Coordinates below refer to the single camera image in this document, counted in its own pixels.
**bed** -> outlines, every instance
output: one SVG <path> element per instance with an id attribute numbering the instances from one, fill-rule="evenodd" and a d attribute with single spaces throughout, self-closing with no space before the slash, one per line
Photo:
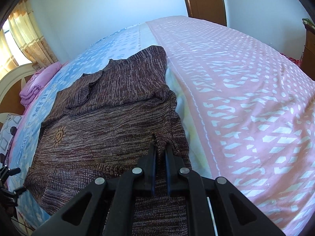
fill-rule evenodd
<path id="1" fill-rule="evenodd" d="M 225 176 L 286 235 L 298 235 L 315 210 L 314 82 L 268 45 L 184 16 L 122 29 L 64 66 L 18 128 L 9 166 L 21 173 L 9 180 L 9 189 L 24 182 L 57 92 L 111 58 L 151 45 L 166 51 L 166 83 L 177 96 L 192 168 L 209 178 Z M 17 209 L 34 228 L 49 219 L 28 192 Z"/>

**screw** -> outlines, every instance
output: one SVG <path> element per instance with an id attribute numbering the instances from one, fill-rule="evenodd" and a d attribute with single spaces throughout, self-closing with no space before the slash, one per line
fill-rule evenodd
<path id="1" fill-rule="evenodd" d="M 95 179 L 95 184 L 101 185 L 105 183 L 105 179 L 102 177 L 98 177 L 97 179 Z"/>
<path id="2" fill-rule="evenodd" d="M 217 182 L 219 184 L 225 184 L 227 181 L 226 181 L 225 177 L 220 176 L 220 177 L 217 178 Z"/>
<path id="3" fill-rule="evenodd" d="M 140 174 L 142 172 L 142 168 L 133 168 L 132 173 L 134 174 Z"/>
<path id="4" fill-rule="evenodd" d="M 179 172 L 182 173 L 182 174 L 188 174 L 190 172 L 190 170 L 189 170 L 189 168 L 181 168 L 179 170 Z"/>

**white wall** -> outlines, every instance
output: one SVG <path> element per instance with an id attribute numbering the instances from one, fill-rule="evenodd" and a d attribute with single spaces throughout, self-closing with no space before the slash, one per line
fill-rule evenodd
<path id="1" fill-rule="evenodd" d="M 302 18 L 310 18 L 299 0 L 225 0 L 228 26 L 299 59 L 305 45 Z"/>
<path id="2" fill-rule="evenodd" d="M 187 16 L 184 0 L 30 0 L 37 23 L 63 63 L 124 27 Z"/>

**wooden door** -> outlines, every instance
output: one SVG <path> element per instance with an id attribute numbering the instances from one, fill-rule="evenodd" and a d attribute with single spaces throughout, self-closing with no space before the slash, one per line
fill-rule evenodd
<path id="1" fill-rule="evenodd" d="M 226 26 L 223 0 L 186 0 L 186 5 L 190 17 L 205 19 Z"/>

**brown knit sweater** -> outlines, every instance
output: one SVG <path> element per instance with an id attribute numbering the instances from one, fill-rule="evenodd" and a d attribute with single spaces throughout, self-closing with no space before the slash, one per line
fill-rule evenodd
<path id="1" fill-rule="evenodd" d="M 42 123 L 24 185 L 50 215 L 97 177 L 120 176 L 158 147 L 156 196 L 137 198 L 133 235 L 187 235 L 185 200 L 166 194 L 163 152 L 172 144 L 186 166 L 188 144 L 165 84 L 165 51 L 150 46 L 58 92 Z"/>

